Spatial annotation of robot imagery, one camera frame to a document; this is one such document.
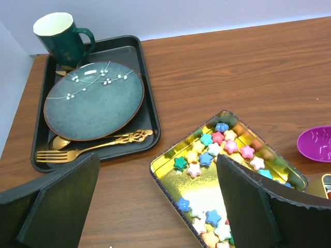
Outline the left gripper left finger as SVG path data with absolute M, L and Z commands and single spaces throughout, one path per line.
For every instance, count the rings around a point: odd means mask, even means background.
M 1 247 L 78 247 L 100 170 L 92 153 L 1 192 Z

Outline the magenta plastic scoop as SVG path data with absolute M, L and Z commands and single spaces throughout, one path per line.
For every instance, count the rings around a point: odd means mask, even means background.
M 304 131 L 298 137 L 296 145 L 304 157 L 330 163 L 330 126 L 314 127 Z

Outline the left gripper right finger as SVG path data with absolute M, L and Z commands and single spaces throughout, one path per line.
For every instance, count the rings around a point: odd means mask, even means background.
M 236 247 L 330 247 L 330 200 L 284 186 L 217 157 L 217 175 Z

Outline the gold tin of lollipops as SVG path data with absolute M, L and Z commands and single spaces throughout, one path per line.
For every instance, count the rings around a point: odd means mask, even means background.
M 306 192 L 321 198 L 330 199 L 330 173 L 312 175 Z

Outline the gold tin of star candies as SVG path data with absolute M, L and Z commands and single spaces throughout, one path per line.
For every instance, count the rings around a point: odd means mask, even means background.
M 216 162 L 228 155 L 244 167 L 304 191 L 307 178 L 235 114 L 224 110 L 157 157 L 150 172 L 202 247 L 234 247 Z

